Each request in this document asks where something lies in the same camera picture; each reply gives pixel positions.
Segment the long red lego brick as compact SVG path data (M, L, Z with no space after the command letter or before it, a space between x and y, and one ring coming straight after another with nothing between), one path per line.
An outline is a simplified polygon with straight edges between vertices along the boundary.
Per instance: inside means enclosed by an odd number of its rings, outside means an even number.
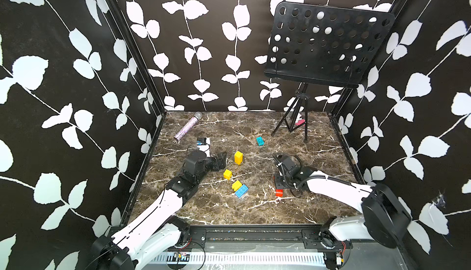
M277 190L275 191L275 195L276 195L276 197L281 197L281 198L282 198L282 197L283 197L283 190L278 190L278 189L277 189Z

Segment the tall yellow lego brick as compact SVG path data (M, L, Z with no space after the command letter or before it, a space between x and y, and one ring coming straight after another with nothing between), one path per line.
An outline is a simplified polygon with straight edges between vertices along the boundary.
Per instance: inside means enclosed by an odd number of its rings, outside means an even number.
M244 155L243 155L242 152L237 151L237 152L234 154L234 162L235 162L237 165L241 165L242 162L243 162L243 159L244 159Z

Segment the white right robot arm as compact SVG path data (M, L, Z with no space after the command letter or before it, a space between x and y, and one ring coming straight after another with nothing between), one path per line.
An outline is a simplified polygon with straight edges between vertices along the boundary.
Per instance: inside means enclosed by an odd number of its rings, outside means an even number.
M287 178L276 172L278 189L299 189L328 196L359 212L353 217L335 217L325 223L325 237L333 241L371 240L394 249L402 245L412 216L392 190L383 184L373 187L329 176L308 167Z

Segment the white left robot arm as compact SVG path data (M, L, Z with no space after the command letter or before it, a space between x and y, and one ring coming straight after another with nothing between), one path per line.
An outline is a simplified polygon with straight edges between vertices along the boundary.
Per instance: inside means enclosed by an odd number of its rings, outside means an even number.
M131 223L92 245L88 270L142 270L170 247L190 244L190 226L175 216L198 191L209 172L226 168L227 153L209 157L193 151L161 195Z

